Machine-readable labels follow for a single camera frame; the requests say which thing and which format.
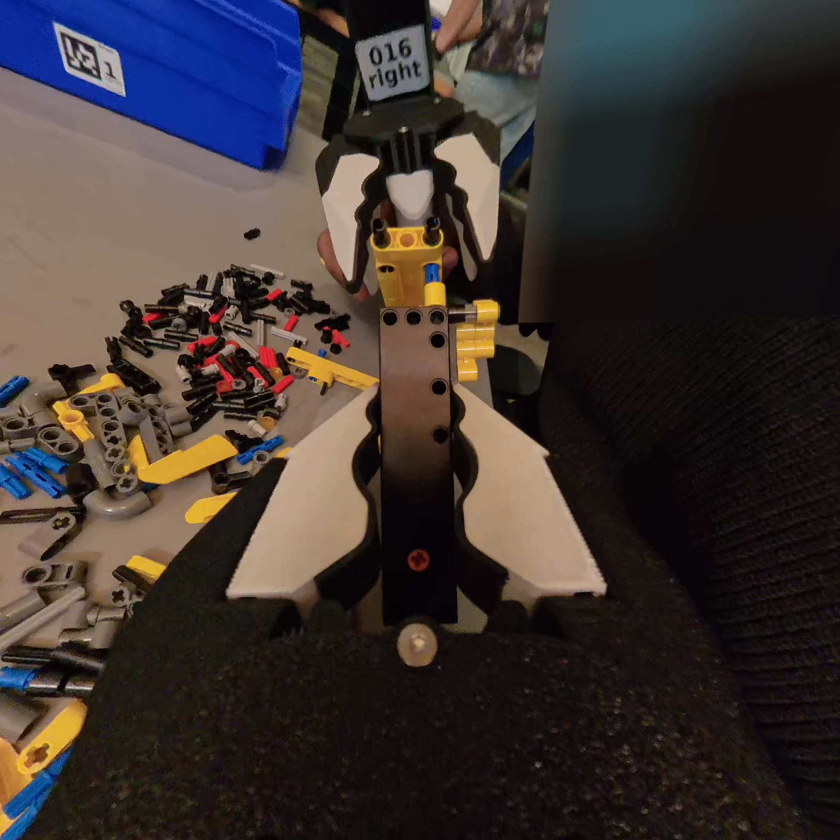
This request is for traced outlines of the blue plastic storage bin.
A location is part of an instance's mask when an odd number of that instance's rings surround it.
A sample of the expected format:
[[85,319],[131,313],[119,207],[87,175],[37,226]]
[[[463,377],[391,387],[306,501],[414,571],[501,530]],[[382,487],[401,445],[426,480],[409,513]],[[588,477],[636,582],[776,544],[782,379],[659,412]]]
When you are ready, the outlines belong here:
[[274,1],[2,1],[1,64],[272,170],[298,115],[301,28]]

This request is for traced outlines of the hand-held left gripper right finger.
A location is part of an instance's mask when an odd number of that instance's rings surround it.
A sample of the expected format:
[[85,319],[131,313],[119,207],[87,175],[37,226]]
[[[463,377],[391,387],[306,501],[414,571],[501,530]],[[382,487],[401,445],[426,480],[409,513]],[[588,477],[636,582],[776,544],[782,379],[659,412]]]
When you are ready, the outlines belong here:
[[504,601],[607,594],[607,582],[548,464],[549,452],[455,385],[455,571],[487,615]]

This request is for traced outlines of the person's black knit sweater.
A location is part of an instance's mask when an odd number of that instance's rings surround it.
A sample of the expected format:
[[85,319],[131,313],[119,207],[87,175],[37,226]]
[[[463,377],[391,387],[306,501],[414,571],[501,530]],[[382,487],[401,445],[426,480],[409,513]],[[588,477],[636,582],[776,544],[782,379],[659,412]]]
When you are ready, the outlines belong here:
[[838,838],[838,317],[556,329],[504,416],[610,591],[536,624],[637,687],[683,837]]

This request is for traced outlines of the yellow technic panel with pins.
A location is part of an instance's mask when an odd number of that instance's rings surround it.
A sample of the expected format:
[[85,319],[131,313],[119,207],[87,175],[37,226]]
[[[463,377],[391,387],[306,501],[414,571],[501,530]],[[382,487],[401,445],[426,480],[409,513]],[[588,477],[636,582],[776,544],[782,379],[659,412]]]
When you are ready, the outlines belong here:
[[420,227],[389,227],[381,218],[371,226],[375,274],[386,308],[443,307],[444,235],[436,216]]

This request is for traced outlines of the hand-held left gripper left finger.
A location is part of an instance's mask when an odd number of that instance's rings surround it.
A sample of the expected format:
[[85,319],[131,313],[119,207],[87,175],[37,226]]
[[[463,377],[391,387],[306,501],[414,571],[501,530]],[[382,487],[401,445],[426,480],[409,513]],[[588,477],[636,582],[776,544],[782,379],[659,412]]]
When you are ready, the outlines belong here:
[[354,609],[381,573],[369,485],[380,470],[379,386],[295,446],[228,584],[228,600],[319,602]]

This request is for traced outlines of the pile of grey yellow pieces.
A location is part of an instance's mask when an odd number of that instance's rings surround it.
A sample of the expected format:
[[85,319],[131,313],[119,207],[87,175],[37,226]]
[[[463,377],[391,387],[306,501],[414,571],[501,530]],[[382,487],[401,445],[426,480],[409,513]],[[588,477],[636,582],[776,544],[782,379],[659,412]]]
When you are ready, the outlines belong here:
[[46,388],[18,378],[2,409],[2,838],[19,838],[56,782],[88,713],[110,648],[165,566],[135,554],[106,564],[74,549],[108,522],[136,523],[161,485],[208,473],[212,495],[186,514],[207,522],[274,454],[270,427],[285,406],[271,392],[221,399],[207,379],[189,403],[162,403],[157,384],[108,368],[70,394],[75,375],[51,369]]

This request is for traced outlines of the yellow angled technic beam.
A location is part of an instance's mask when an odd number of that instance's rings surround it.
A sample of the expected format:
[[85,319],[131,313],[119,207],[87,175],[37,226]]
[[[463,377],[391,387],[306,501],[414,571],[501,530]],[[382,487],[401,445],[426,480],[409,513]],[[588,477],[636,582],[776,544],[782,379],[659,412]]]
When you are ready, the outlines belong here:
[[379,380],[371,375],[351,369],[325,356],[312,354],[300,348],[291,347],[285,353],[289,366],[304,371],[306,377],[320,384],[323,390],[342,384],[359,391],[366,391],[379,384]]

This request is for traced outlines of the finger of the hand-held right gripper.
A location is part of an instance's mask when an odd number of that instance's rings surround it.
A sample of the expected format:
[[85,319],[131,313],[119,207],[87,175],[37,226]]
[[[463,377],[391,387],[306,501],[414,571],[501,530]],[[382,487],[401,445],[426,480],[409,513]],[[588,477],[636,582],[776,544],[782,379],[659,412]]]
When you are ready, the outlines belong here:
[[465,131],[437,143],[434,157],[443,178],[469,280],[491,262],[497,243],[500,187],[500,133]]
[[385,201],[382,161],[365,152],[321,152],[320,194],[334,253],[353,295],[379,290],[371,224]]

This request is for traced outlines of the person's right hand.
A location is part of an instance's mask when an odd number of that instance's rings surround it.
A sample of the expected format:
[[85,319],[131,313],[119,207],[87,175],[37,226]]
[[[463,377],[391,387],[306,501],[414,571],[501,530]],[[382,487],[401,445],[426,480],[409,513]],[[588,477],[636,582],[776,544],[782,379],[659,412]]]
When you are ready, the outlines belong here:
[[328,271],[330,276],[341,286],[342,289],[347,291],[349,287],[349,282],[344,276],[340,264],[336,258],[333,249],[331,234],[327,228],[321,231],[321,234],[317,239],[316,248],[318,251],[318,256],[320,257],[321,262],[323,263],[325,269]]

